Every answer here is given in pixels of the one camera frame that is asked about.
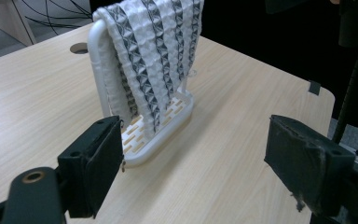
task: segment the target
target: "patterned cloth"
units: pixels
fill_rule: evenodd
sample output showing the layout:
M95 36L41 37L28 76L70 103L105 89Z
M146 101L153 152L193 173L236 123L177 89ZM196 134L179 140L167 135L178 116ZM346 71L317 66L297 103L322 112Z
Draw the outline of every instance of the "patterned cloth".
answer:
M141 114L145 137L160 128L194 62L203 0L125 0L93 13L108 34L99 46L108 101L124 126Z

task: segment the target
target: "gray floor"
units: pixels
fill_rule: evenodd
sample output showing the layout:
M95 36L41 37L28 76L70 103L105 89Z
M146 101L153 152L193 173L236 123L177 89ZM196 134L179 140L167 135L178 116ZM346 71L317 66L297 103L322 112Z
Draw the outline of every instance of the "gray floor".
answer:
M60 7L57 7L51 1L31 1L31 0L19 0L19 4L21 5L20 11L24 16L29 17L31 19L37 21L48 22L46 16L41 14L47 14L46 11L46 2L48 3L48 14L50 17L57 18L73 18L73 17L81 17L83 19L53 19L50 18L51 22L66 24L66 25L85 25L91 22L91 19L85 15L80 9L78 9L73 2L76 2L79 6L84 8L86 11L90 12L89 0L61 0L56 3L59 4ZM71 31L73 29L68 28L58 28L55 27L54 30L47 26L42 25L37 22L28 20L31 29L34 33L37 42L44 41L46 39L52 38L53 36L63 34L65 32ZM13 51L23 49L25 46L17 41L15 38L7 35L3 31L0 30L0 57L11 53ZM335 119L331 119L330 129L328 137L331 138L333 136L337 121ZM347 126L344 136L342 138L341 144L352 147L354 149L358 149L358 128L352 127L351 125Z

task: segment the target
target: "table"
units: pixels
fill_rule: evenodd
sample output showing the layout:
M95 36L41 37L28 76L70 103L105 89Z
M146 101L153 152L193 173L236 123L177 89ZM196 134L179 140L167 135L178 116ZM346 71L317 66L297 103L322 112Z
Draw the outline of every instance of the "table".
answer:
M11 180L57 156L103 113L88 54L90 25L0 58L0 202ZM271 114L327 135L335 98L201 37L188 81L189 122L144 165L118 173L93 219L68 223L309 223L263 161Z
M22 15L17 0L0 0L0 29L25 46L36 43L34 33Z

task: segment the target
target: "towel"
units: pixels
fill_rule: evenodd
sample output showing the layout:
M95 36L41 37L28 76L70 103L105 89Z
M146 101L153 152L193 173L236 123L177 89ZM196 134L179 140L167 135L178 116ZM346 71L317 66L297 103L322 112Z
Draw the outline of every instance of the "towel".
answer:
M194 62L203 0L124 0L93 13L107 35L99 51L108 102L127 127L142 115L145 137L164 114Z

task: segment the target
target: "white dish rack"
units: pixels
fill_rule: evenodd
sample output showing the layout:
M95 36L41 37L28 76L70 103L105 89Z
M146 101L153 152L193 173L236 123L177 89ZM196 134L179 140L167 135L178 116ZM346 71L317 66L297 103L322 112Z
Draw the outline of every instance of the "white dish rack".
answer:
M101 71L101 56L99 43L101 37L106 35L107 28L103 20L94 22L89 31L88 51L92 70L95 77L103 116L110 117L112 112L107 98L106 83ZM132 120L129 127L122 130L121 138L126 167L133 167L145 162L156 150L183 124L191 115L194 99L186 89L186 78L182 81L177 93L167 108L165 120L161 123L159 131L151 138L144 138L144 122L142 116Z

